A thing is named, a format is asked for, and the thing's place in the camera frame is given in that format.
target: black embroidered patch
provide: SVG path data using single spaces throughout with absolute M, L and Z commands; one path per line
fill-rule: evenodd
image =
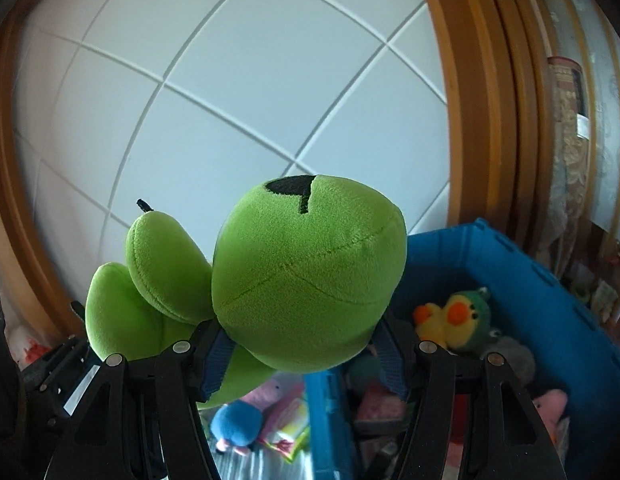
M 299 213 L 305 214 L 308 212 L 308 201 L 310 200 L 310 193 L 312 192 L 312 181 L 315 178 L 316 175 L 285 176 L 268 182 L 266 184 L 266 189 L 277 195 L 300 196 L 301 204 L 299 205 Z

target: green plush ear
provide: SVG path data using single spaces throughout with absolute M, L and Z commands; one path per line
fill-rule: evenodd
M 399 209 L 345 178 L 293 176 L 257 186 L 216 243 L 219 323 L 277 370 L 314 372 L 359 353 L 399 282 Z
M 193 325 L 212 319 L 212 268 L 171 216 L 150 211 L 126 240 L 126 264 L 139 293 L 160 313 Z
M 85 327 L 94 352 L 104 360 L 119 353 L 129 361 L 151 357 L 192 336 L 194 325 L 164 316 L 135 288 L 128 269 L 105 264 L 94 274 L 85 305 Z M 243 397 L 264 383 L 274 370 L 236 346 L 223 383 L 202 408 Z
M 94 274 L 85 303 L 85 330 L 101 360 L 119 353 L 132 361 L 162 350 L 163 315 L 141 297 L 121 264 L 105 264 Z

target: silver screw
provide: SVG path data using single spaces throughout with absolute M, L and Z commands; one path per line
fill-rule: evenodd
M 184 354 L 189 350 L 189 343 L 187 341 L 177 341 L 172 345 L 172 350 L 177 354 Z
M 426 354 L 433 354 L 437 351 L 437 344 L 432 341 L 421 341 L 419 343 L 419 349 Z
M 506 359 L 496 352 L 492 352 L 488 355 L 488 362 L 494 366 L 503 366 L 506 363 Z
M 106 365 L 108 366 L 119 366 L 123 362 L 123 356 L 121 354 L 112 354 L 109 355 L 106 359 Z

